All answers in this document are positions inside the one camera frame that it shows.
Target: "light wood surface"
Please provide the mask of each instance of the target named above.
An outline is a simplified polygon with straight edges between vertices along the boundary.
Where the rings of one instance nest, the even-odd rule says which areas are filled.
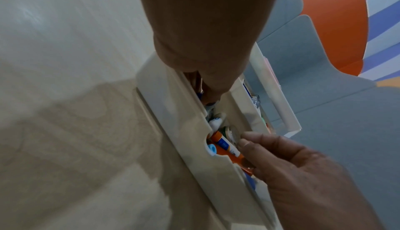
[[[225,229],[135,90],[140,0],[0,11],[1,229]]]

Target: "drawer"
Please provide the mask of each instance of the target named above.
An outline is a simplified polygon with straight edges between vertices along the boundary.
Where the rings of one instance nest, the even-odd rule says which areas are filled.
[[[254,68],[259,71],[258,76],[271,73],[257,44],[253,47],[250,63],[257,66]],[[269,133],[243,86],[243,78],[238,78],[231,90],[221,97],[216,111],[225,112],[229,123],[240,133],[249,130]],[[228,156],[209,153],[206,137],[212,129],[205,119],[207,112],[183,73],[167,67],[154,53],[141,67],[136,79],[148,106],[221,217],[233,223],[265,225],[273,229],[277,218],[267,186],[256,182],[254,190],[241,168]],[[301,127],[278,83],[274,85],[270,78],[260,78],[260,81],[265,83],[278,113],[285,117],[281,115],[284,123],[287,122],[288,131],[298,132]]]

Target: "blue label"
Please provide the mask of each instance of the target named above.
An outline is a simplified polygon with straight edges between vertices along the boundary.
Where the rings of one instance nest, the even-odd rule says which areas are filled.
[[[224,150],[229,149],[229,144],[226,141],[224,141],[224,139],[222,139],[222,138],[217,142],[217,144],[218,144],[218,146],[222,147]]]

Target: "fingernail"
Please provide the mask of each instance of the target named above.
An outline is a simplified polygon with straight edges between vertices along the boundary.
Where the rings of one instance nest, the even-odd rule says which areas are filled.
[[[239,142],[237,143],[237,149],[242,150],[245,146],[247,146],[250,143],[250,141],[246,139],[240,139]]]

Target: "open drawer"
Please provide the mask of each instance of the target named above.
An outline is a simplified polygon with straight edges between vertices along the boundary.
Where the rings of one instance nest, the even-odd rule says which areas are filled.
[[[255,51],[253,49],[251,58],[258,57],[253,53]],[[277,218],[268,198],[267,186],[258,182],[253,190],[244,172],[237,164],[232,164],[228,156],[209,153],[206,137],[212,129],[205,119],[207,112],[183,73],[167,67],[154,53],[137,74],[137,85],[221,217],[233,223],[265,225],[273,229]],[[269,132],[240,78],[230,92],[222,96],[216,110],[225,112],[229,123],[240,133],[249,130]]]

